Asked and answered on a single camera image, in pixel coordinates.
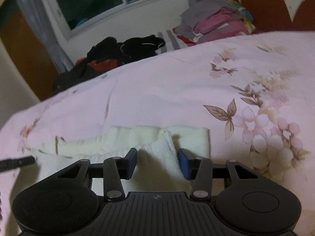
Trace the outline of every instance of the white towel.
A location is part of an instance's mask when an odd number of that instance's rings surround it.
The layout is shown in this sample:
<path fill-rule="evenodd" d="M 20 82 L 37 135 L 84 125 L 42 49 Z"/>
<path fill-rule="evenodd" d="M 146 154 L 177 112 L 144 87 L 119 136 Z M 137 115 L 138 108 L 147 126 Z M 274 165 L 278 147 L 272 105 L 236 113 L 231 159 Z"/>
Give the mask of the white towel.
<path fill-rule="evenodd" d="M 122 129 L 119 132 L 125 135 L 125 129 Z M 149 132 L 147 134 L 145 139 L 152 139 L 152 136 L 153 134 L 151 131 L 151 133 Z M 136 139 L 134 137 L 132 139 L 134 142 L 144 141 L 143 138 Z M 177 152 L 170 131 L 163 131 L 153 143 L 137 146 L 136 148 L 138 150 L 138 163 L 133 176 L 130 180 L 122 180 L 122 185 L 126 194 L 129 191 L 190 192 L 191 186 L 181 173 L 177 160 Z M 113 156 L 124 157 L 128 151 L 129 148 L 110 153 L 95 155 L 80 154 L 72 155 L 72 157 L 45 154 L 38 150 L 26 151 L 26 154 L 33 155 L 37 159 L 37 165 L 40 167 L 36 179 L 36 182 L 38 182 L 80 159 L 89 159 L 91 160 L 91 163 L 102 163 L 105 159 Z M 103 180 L 94 179 L 92 190 L 98 195 L 103 195 Z"/>
<path fill-rule="evenodd" d="M 66 142 L 62 137 L 56 136 L 48 143 L 36 146 L 33 150 L 62 156 L 109 154 L 152 143 L 165 131 L 171 132 L 176 150 L 185 148 L 195 156 L 209 157 L 208 130 L 187 126 L 171 126 L 164 129 L 147 126 L 135 128 L 112 126 L 103 136 L 71 142 Z"/>

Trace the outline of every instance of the black device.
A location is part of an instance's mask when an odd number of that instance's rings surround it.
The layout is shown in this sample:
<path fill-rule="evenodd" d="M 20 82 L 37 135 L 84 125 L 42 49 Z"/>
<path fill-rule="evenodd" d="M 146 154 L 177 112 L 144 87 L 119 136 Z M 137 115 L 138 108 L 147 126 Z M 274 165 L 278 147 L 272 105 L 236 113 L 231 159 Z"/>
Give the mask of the black device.
<path fill-rule="evenodd" d="M 16 168 L 33 165 L 36 162 L 33 156 L 26 156 L 17 159 L 0 160 L 0 172 L 6 172 Z"/>
<path fill-rule="evenodd" d="M 178 152 L 186 179 L 184 192 L 125 196 L 121 179 L 131 179 L 137 163 L 132 148 L 124 158 L 100 164 L 79 160 L 22 191 L 13 201 L 20 236 L 294 236 L 301 204 L 275 182 L 237 161 L 213 164 Z M 92 179 L 104 179 L 104 196 L 92 190 Z M 225 189 L 211 195 L 212 179 Z"/>

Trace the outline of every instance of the pink blanket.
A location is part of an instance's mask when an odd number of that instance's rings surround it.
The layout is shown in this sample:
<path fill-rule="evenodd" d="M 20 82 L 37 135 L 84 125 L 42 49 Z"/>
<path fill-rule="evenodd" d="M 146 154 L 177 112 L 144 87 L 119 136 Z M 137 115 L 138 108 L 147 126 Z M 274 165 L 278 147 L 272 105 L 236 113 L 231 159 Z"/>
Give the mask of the pink blanket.
<path fill-rule="evenodd" d="M 119 67 L 15 114 L 0 132 L 0 158 L 57 136 L 104 134 L 111 125 L 210 130 L 211 158 L 238 160 L 302 203 L 295 228 L 315 233 L 315 33 L 238 36 Z M 18 171 L 1 174 L 1 235 L 12 225 Z"/>

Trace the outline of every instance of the pink clothing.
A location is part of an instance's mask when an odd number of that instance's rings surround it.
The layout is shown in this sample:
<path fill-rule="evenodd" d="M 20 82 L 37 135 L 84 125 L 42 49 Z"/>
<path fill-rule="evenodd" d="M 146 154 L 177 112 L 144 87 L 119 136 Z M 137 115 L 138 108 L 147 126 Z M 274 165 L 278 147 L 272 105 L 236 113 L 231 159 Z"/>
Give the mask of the pink clothing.
<path fill-rule="evenodd" d="M 202 33 L 207 34 L 211 32 L 212 30 L 215 30 L 219 26 L 222 26 L 224 23 L 241 19 L 243 18 L 242 15 L 237 11 L 232 11 L 231 9 L 223 8 L 219 10 L 218 13 L 216 13 L 213 16 L 210 16 L 206 20 L 198 23 L 195 26 L 194 32 L 196 34 Z"/>
<path fill-rule="evenodd" d="M 198 40 L 197 44 L 237 36 L 240 32 L 243 32 L 246 35 L 249 34 L 248 30 L 244 27 L 241 20 L 230 21 L 227 23 L 227 26 L 215 29 L 210 33 L 202 36 Z"/>

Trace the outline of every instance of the white wall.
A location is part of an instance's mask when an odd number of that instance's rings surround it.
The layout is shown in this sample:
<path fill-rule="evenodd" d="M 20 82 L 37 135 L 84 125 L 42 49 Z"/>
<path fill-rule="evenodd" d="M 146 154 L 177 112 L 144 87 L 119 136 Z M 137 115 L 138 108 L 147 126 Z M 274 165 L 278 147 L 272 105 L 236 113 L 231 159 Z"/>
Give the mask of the white wall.
<path fill-rule="evenodd" d="M 149 0 L 104 18 L 66 40 L 48 1 L 43 1 L 57 39 L 73 62 L 85 57 L 93 45 L 108 36 L 115 37 L 117 41 L 125 41 L 172 29 L 180 24 L 180 14 L 188 9 L 188 0 Z"/>
<path fill-rule="evenodd" d="M 0 128 L 11 115 L 39 102 L 0 40 Z"/>

